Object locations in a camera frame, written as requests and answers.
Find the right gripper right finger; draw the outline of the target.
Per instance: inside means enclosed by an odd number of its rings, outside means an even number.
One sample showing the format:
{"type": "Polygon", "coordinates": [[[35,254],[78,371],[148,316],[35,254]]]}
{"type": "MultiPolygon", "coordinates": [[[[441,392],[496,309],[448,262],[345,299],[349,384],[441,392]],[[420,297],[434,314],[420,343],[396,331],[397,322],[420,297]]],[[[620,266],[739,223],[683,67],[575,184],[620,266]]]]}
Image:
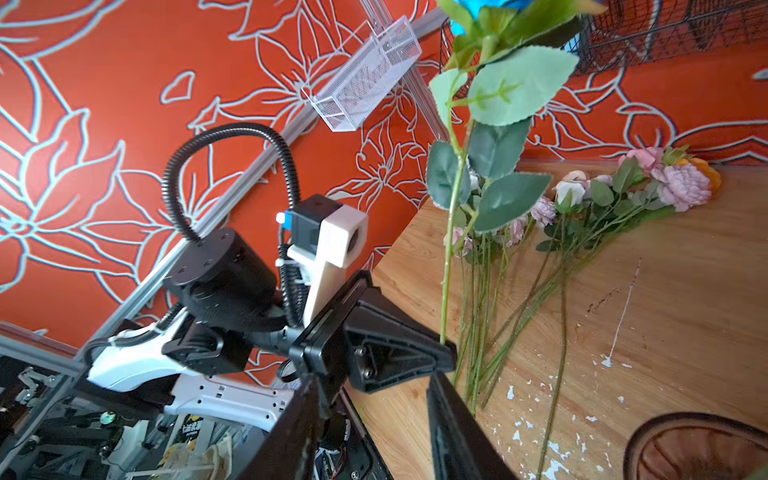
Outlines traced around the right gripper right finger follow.
{"type": "Polygon", "coordinates": [[[516,479],[442,372],[430,377],[427,408],[435,479],[516,479]]]}

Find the blue rose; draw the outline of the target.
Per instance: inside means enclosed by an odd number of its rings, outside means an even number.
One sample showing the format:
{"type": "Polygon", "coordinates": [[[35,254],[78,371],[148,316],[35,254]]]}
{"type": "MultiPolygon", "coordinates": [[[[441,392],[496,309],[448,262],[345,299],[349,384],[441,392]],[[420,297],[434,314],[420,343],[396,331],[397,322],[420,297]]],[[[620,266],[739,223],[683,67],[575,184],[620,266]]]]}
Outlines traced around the blue rose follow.
{"type": "Polygon", "coordinates": [[[447,211],[439,341],[447,342],[454,230],[494,233],[528,213],[550,177],[517,172],[533,116],[567,83],[579,58],[566,50],[602,1],[440,1],[455,29],[452,52],[429,83],[448,132],[429,150],[429,197],[447,211]]]}

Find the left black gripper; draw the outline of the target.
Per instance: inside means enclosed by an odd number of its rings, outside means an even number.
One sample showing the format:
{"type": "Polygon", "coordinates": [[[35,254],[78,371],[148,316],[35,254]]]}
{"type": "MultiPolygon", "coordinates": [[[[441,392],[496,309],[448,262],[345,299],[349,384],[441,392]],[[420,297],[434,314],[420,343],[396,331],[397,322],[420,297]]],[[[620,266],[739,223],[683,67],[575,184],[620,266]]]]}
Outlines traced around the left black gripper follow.
{"type": "Polygon", "coordinates": [[[319,379],[329,402],[345,383],[370,394],[452,372],[458,356],[453,342],[413,320],[360,270],[292,342],[289,359],[299,375],[319,379]]]}

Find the brown ribbed glass vase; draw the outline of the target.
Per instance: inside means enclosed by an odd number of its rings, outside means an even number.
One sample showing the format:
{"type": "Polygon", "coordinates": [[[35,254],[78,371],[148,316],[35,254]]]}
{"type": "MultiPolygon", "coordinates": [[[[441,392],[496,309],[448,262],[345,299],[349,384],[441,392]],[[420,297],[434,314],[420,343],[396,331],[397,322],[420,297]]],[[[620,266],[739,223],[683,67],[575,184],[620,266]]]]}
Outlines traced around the brown ribbed glass vase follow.
{"type": "Polygon", "coordinates": [[[765,479],[767,433],[699,412],[657,416],[627,443],[625,479],[765,479]]]}

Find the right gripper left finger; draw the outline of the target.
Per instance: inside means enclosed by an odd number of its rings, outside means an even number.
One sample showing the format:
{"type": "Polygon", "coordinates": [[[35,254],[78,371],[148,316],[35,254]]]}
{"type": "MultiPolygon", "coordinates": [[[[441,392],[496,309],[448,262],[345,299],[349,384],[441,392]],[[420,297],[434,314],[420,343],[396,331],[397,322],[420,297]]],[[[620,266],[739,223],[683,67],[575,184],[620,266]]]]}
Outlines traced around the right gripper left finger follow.
{"type": "Polygon", "coordinates": [[[304,374],[299,390],[237,479],[313,479],[322,434],[320,385],[304,374]]]}

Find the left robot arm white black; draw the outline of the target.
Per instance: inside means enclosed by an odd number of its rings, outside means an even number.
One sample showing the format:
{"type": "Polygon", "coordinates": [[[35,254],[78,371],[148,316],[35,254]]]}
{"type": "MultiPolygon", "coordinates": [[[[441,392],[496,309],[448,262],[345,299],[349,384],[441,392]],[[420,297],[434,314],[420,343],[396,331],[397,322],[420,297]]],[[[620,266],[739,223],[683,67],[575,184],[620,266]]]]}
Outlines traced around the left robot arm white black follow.
{"type": "Polygon", "coordinates": [[[175,298],[151,326],[89,342],[88,382],[130,393],[170,381],[155,406],[269,431],[332,416],[340,390],[373,393],[456,366],[455,345],[411,319],[353,271],[365,213],[322,195],[303,198],[290,148],[273,128],[230,123],[198,134],[169,160],[163,199],[185,247],[163,284],[175,298]],[[183,166],[216,142],[257,137],[283,169],[288,208],[268,265],[235,230],[197,232],[180,203],[183,166]]]}

